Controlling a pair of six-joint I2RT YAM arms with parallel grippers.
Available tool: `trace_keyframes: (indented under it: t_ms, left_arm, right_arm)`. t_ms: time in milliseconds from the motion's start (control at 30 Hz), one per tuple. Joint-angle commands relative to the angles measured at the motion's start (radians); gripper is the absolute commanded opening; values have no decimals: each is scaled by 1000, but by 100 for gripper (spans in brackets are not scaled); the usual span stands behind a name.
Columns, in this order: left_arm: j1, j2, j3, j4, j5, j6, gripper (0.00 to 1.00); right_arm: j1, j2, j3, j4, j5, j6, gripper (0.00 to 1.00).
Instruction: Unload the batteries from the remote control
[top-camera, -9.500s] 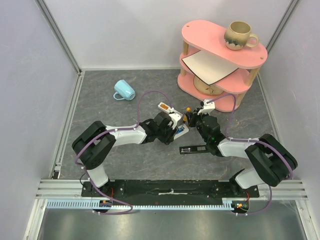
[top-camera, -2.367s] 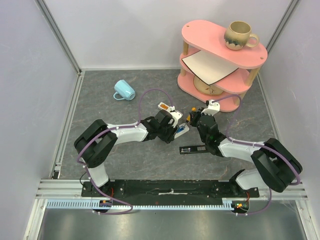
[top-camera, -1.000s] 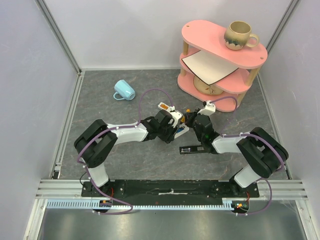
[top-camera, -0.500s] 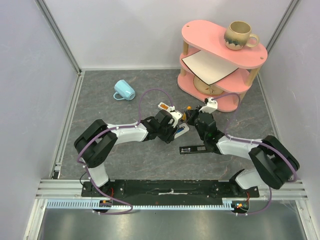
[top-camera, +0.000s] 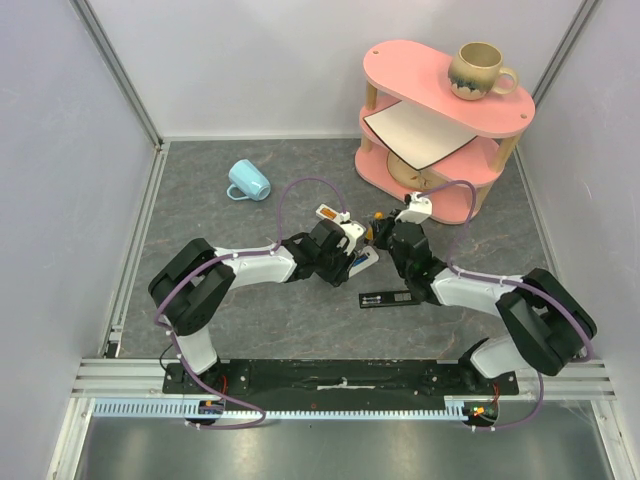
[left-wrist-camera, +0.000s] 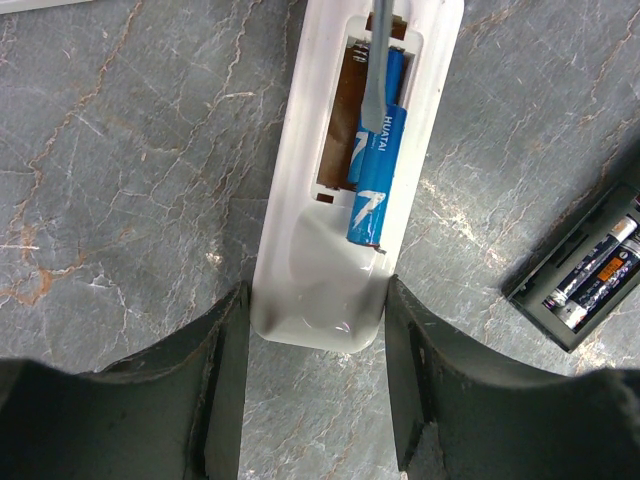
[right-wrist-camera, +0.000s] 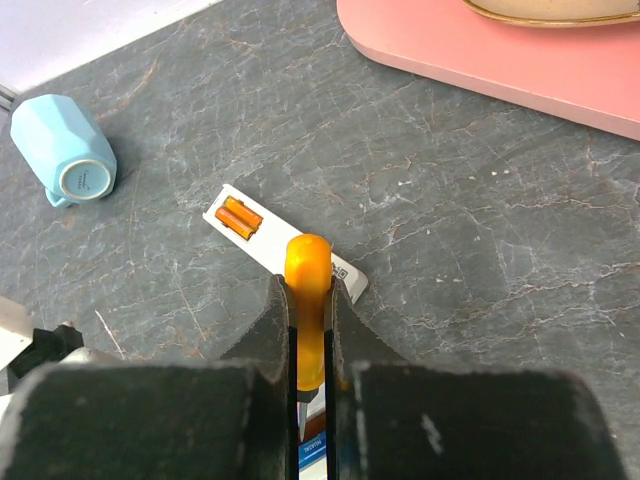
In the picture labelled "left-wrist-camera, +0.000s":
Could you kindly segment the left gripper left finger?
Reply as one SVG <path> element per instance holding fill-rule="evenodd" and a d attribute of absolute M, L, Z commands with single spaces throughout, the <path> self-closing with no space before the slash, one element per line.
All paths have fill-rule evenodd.
<path fill-rule="evenodd" d="M 99 372 L 1 363 L 5 479 L 234 479 L 249 347 L 249 288 Z"/>

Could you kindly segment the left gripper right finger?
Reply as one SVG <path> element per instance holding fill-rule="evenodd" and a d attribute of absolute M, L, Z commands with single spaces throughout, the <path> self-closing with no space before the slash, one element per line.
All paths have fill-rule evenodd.
<path fill-rule="evenodd" d="M 570 377 L 507 357 L 398 278 L 385 302 L 397 464 L 411 479 L 635 479 L 639 374 Z"/>

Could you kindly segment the white remote blue batteries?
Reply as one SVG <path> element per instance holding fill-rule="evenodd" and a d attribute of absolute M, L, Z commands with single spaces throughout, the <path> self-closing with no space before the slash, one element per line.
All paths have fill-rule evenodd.
<path fill-rule="evenodd" d="M 252 286 L 263 338 L 346 353 L 375 338 L 463 11 L 460 1 L 394 4 L 389 44 L 404 55 L 397 100 L 408 120 L 374 248 L 347 240 L 374 5 L 308 3 Z"/>

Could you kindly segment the blue battery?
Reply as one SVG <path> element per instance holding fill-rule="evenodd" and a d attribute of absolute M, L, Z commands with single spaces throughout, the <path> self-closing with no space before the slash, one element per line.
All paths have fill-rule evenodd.
<path fill-rule="evenodd" d="M 390 49 L 387 59 L 387 73 L 385 80 L 385 102 L 392 105 L 396 102 L 401 77 L 404 68 L 404 55 L 401 51 Z M 361 167 L 366 152 L 369 131 L 362 126 L 362 120 L 358 121 L 355 135 L 351 163 L 347 175 L 347 181 L 356 185 L 359 181 Z"/>
<path fill-rule="evenodd" d="M 361 164 L 347 240 L 378 248 L 407 111 L 388 105 L 380 133 L 370 133 Z"/>

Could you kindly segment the orange handled screwdriver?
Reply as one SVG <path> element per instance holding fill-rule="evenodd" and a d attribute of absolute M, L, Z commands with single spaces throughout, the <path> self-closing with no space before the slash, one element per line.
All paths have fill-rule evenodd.
<path fill-rule="evenodd" d="M 368 70 L 361 105 L 362 126 L 379 134 L 386 115 L 386 72 L 392 27 L 393 1 L 375 0 Z"/>

